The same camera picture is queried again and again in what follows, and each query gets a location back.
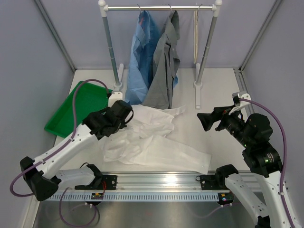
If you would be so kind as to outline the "white shirt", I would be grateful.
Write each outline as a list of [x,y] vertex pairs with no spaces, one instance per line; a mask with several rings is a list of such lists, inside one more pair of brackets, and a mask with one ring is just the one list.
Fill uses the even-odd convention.
[[208,173],[210,154],[167,138],[175,129],[173,119],[185,112],[185,106],[162,110],[138,104],[132,109],[127,127],[100,144],[105,162]]

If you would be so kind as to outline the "metal wire hanger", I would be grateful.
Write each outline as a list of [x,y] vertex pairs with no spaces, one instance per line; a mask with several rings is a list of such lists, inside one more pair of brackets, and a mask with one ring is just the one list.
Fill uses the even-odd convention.
[[198,21],[199,21],[199,10],[202,4],[199,5],[198,9],[193,12],[193,63],[197,63],[198,49],[199,49],[199,35],[198,35]]

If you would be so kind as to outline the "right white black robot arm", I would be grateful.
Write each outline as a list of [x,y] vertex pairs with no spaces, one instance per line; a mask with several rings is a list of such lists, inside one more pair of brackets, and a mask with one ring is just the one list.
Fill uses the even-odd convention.
[[212,113],[198,113],[197,117],[205,131],[219,122],[215,130],[227,130],[245,148],[242,156],[256,178],[265,201],[262,202],[244,183],[232,164],[217,168],[215,175],[201,175],[201,187],[207,189],[214,184],[219,189],[230,190],[257,228],[300,228],[285,183],[280,181],[283,163],[279,153],[269,143],[273,133],[269,119],[262,114],[251,114],[245,121],[239,111],[232,112],[231,106],[216,107]]

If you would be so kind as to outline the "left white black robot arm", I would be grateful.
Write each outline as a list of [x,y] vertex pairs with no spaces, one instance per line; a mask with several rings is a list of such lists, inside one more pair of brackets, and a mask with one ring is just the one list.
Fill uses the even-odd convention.
[[123,100],[111,107],[90,113],[82,123],[51,150],[32,159],[20,161],[22,176],[38,201],[44,201],[58,190],[96,190],[103,184],[102,172],[93,164],[62,170],[62,167],[85,147],[103,137],[117,133],[133,118],[133,108]]

